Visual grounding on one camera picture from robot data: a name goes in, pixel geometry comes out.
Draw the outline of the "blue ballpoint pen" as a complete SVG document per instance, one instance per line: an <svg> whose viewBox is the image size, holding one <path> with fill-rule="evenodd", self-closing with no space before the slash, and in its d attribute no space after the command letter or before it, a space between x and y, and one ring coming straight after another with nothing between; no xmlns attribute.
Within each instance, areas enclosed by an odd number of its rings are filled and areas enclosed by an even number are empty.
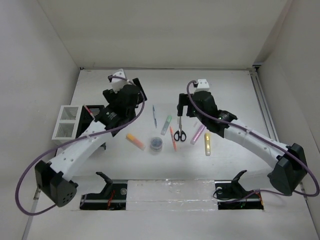
<svg viewBox="0 0 320 240"><path fill-rule="evenodd" d="M154 105L152 105L152 114L153 114L154 126L157 129L158 125L157 125L156 110Z"/></svg>

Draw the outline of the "pink red marker pen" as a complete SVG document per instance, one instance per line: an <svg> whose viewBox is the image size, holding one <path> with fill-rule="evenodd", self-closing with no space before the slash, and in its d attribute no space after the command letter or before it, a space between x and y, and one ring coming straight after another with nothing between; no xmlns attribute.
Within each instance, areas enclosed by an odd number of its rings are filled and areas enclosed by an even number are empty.
<svg viewBox="0 0 320 240"><path fill-rule="evenodd" d="M88 114L92 117L93 120L95 120L95 116L93 115L93 113L91 112L91 110L84 104L83 107L85 108L85 110L88 112Z"/></svg>

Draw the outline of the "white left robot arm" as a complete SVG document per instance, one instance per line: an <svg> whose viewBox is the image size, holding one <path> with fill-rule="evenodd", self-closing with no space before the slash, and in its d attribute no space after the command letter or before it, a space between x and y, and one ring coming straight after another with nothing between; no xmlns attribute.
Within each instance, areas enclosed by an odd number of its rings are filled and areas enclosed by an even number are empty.
<svg viewBox="0 0 320 240"><path fill-rule="evenodd" d="M48 162L40 160L34 167L38 188L57 207L67 205L75 197L78 184L72 178L78 169L95 150L135 121L139 117L136 109L147 100L138 78L127 81L120 90L107 89L102 94L108 105L87 129L60 154Z"/></svg>

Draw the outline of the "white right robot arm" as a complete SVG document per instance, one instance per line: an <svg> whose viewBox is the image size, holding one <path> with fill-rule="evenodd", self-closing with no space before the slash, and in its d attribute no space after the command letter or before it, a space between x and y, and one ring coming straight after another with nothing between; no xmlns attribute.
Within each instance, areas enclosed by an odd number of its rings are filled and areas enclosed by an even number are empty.
<svg viewBox="0 0 320 240"><path fill-rule="evenodd" d="M177 115L196 117L211 133L239 144L264 160L271 168L267 177L271 185L280 193L291 196L295 188L307 174L299 164L299 159L307 165L304 149L294 143L291 146L274 141L259 132L250 130L237 116L218 109L210 92L198 91L194 94L181 93L178 97Z"/></svg>

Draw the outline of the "green highlighter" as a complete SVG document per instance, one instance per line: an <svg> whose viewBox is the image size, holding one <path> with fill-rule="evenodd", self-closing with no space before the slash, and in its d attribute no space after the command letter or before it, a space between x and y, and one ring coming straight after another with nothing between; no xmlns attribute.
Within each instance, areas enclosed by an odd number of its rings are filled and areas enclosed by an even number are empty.
<svg viewBox="0 0 320 240"><path fill-rule="evenodd" d="M165 120L165 122L164 122L164 125L163 125L163 127L161 129L161 132L160 132L160 134L162 136L164 136L166 134L166 132L167 132L169 126L170 126L171 121L172 121L172 116L168 115L166 120Z"/></svg>

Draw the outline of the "orange highlighter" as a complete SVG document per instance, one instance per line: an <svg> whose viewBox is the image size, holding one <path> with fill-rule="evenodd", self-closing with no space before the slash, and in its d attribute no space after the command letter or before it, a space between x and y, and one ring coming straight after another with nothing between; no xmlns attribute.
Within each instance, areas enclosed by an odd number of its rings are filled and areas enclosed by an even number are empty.
<svg viewBox="0 0 320 240"><path fill-rule="evenodd" d="M144 151L145 150L145 145L143 142L141 142L138 138L136 138L135 136L133 136L131 133L128 133L126 135L126 139L128 141L130 141L132 144L134 144L137 148L139 148L140 150Z"/></svg>

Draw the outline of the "purple highlighter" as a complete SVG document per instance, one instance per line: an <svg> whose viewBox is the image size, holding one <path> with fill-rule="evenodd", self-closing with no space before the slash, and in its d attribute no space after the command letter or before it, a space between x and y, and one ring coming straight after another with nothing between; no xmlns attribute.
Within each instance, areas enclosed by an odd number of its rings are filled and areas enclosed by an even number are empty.
<svg viewBox="0 0 320 240"><path fill-rule="evenodd" d="M206 127L202 124L195 132L195 134L193 135L192 139L190 140L190 144L194 145L198 139L200 138L201 134L203 133L203 131L206 129Z"/></svg>

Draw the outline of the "yellow highlighter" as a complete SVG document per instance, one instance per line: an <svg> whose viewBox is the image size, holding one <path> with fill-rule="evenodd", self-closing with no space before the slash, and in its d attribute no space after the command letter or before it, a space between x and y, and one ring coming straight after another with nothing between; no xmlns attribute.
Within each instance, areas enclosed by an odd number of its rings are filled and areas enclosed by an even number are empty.
<svg viewBox="0 0 320 240"><path fill-rule="evenodd" d="M205 147L205 155L211 155L211 136L208 132L204 134L204 147Z"/></svg>

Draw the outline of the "black desk organizer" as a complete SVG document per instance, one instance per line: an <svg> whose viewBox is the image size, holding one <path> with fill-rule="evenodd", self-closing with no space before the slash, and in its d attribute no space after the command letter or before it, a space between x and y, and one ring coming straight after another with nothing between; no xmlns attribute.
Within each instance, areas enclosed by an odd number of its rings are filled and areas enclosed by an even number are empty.
<svg viewBox="0 0 320 240"><path fill-rule="evenodd" d="M91 112L93 113L94 117L96 118L100 111L105 107L104 105L86 105ZM78 122L76 138L78 138L90 125L93 121L93 118L89 115L86 109L82 106L81 114Z"/></svg>

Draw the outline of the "orange marker pen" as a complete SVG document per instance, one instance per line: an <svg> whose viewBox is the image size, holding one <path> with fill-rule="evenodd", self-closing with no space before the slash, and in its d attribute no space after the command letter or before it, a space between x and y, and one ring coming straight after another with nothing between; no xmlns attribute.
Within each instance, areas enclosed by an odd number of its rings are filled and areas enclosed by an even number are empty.
<svg viewBox="0 0 320 240"><path fill-rule="evenodd" d="M174 132L173 132L173 128L171 126L169 127L169 131L170 131L170 136L171 136L171 140L172 140L172 144L173 144L173 149L175 152L177 152L176 140L174 138Z"/></svg>

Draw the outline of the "jar of rubber bands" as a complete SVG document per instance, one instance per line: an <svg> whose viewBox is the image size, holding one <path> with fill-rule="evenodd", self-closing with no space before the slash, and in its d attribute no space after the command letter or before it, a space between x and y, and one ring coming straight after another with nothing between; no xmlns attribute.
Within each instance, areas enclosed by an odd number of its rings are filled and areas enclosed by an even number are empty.
<svg viewBox="0 0 320 240"><path fill-rule="evenodd" d="M163 140L160 137L152 137L149 143L149 152L152 155L159 154L163 149Z"/></svg>

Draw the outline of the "white desk organizer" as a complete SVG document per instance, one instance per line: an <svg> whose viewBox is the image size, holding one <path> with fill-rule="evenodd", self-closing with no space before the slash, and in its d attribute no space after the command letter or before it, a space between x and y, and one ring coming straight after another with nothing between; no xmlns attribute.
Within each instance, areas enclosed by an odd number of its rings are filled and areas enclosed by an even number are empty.
<svg viewBox="0 0 320 240"><path fill-rule="evenodd" d="M75 139L81 112L81 105L62 105L58 113L51 140L59 145Z"/></svg>

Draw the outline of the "black handled scissors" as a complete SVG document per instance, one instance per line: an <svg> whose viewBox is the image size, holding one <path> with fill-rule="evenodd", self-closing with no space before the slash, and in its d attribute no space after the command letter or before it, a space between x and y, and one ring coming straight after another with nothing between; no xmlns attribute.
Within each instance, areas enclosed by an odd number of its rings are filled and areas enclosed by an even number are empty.
<svg viewBox="0 0 320 240"><path fill-rule="evenodd" d="M178 142L178 141L185 142L186 141L187 135L182 129L182 118L181 117L179 117L178 130L174 133L173 138L176 142Z"/></svg>

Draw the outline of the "black left rest bracket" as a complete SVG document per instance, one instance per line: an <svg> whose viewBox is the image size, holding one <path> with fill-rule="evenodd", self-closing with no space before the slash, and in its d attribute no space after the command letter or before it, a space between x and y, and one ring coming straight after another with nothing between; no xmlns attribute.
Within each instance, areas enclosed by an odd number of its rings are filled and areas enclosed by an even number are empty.
<svg viewBox="0 0 320 240"><path fill-rule="evenodd" d="M96 172L105 185L98 193L81 196L79 209L83 211L122 211L126 210L128 181L112 180L102 172Z"/></svg>

